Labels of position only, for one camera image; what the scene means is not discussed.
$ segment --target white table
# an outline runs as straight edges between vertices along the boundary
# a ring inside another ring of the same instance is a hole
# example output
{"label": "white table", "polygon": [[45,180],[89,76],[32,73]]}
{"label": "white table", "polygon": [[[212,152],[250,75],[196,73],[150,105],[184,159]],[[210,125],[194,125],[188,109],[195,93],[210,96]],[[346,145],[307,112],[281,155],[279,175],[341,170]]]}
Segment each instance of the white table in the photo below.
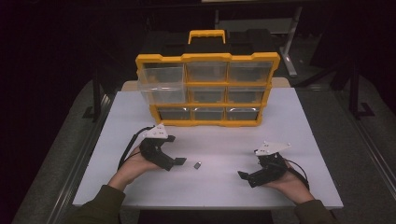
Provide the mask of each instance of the white table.
{"label": "white table", "polygon": [[[139,209],[277,209],[293,203],[273,189],[252,189],[237,171],[261,169],[253,150],[266,140],[291,143],[281,155],[300,164],[308,175],[311,192],[329,209],[343,206],[321,157],[299,99],[292,88],[273,88],[259,127],[166,127],[176,137],[165,143],[170,157],[185,157],[170,172],[151,171],[126,190],[123,205]],[[139,92],[118,92],[104,129],[79,186],[75,205],[94,198],[116,172],[122,152],[133,134],[154,124]],[[142,136],[136,140],[139,144]],[[193,165],[200,161],[196,170]]]}

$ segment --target plastic drawer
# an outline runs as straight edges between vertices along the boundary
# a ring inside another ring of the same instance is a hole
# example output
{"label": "plastic drawer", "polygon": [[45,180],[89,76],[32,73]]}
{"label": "plastic drawer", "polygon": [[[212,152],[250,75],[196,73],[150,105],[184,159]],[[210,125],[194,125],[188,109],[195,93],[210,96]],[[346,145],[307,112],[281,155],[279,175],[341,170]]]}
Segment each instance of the plastic drawer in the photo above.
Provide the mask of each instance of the plastic drawer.
{"label": "plastic drawer", "polygon": [[224,62],[192,62],[186,63],[187,80],[194,81],[225,81],[227,63]]}
{"label": "plastic drawer", "polygon": [[182,66],[143,69],[137,87],[150,105],[187,102]]}
{"label": "plastic drawer", "polygon": [[190,87],[191,103],[224,103],[225,87]]}
{"label": "plastic drawer", "polygon": [[159,107],[161,119],[188,120],[191,118],[190,109],[187,107]]}
{"label": "plastic drawer", "polygon": [[272,62],[230,63],[229,82],[266,82]]}
{"label": "plastic drawer", "polygon": [[262,101],[264,87],[229,87],[228,103],[259,104]]}
{"label": "plastic drawer", "polygon": [[172,65],[178,65],[178,67],[167,67],[171,64],[163,63],[163,67],[157,65],[157,67],[148,67],[147,63],[145,68],[139,72],[139,77],[145,83],[168,83],[168,82],[183,82],[184,79],[184,67],[183,63],[171,63]]}
{"label": "plastic drawer", "polygon": [[192,110],[192,117],[196,120],[222,120],[223,107],[196,107]]}
{"label": "plastic drawer", "polygon": [[138,88],[149,105],[186,103],[186,90],[180,84],[139,84]]}
{"label": "plastic drawer", "polygon": [[227,107],[227,120],[256,120],[260,109],[258,107]]}

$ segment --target hand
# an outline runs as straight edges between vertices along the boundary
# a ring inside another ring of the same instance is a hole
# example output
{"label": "hand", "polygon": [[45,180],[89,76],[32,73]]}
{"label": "hand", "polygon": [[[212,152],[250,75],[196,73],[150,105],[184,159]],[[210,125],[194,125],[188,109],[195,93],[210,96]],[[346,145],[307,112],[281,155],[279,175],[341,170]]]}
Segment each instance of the hand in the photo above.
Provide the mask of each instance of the hand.
{"label": "hand", "polygon": [[309,192],[304,183],[289,171],[287,171],[278,180],[264,184],[264,186],[279,190],[296,204],[315,200],[314,196]]}
{"label": "hand", "polygon": [[151,161],[147,161],[142,154],[140,148],[136,147],[121,168],[113,175],[108,182],[112,188],[124,191],[126,186],[131,184],[136,178],[148,170],[160,168]]}

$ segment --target olive green sleeve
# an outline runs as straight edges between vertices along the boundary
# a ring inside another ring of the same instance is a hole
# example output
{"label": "olive green sleeve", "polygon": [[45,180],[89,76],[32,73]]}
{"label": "olive green sleeve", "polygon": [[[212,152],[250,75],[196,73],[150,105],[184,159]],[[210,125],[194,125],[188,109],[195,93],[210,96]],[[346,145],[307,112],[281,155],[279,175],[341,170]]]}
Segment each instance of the olive green sleeve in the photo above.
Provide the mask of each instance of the olive green sleeve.
{"label": "olive green sleeve", "polygon": [[67,221],[67,224],[93,224],[119,222],[118,214],[125,194],[103,185],[96,197],[83,204]]}
{"label": "olive green sleeve", "polygon": [[325,208],[320,200],[312,200],[296,206],[294,213],[302,224],[336,224],[339,223]]}

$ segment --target yellow storage organizer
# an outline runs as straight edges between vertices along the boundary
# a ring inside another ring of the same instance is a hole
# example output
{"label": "yellow storage organizer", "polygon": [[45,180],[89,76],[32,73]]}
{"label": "yellow storage organizer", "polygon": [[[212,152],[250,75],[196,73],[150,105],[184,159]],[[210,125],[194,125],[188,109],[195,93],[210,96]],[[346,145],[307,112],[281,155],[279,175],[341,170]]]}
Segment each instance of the yellow storage organizer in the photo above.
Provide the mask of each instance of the yellow storage organizer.
{"label": "yellow storage organizer", "polygon": [[267,30],[226,36],[153,32],[136,58],[138,89],[157,123],[257,126],[279,55]]}

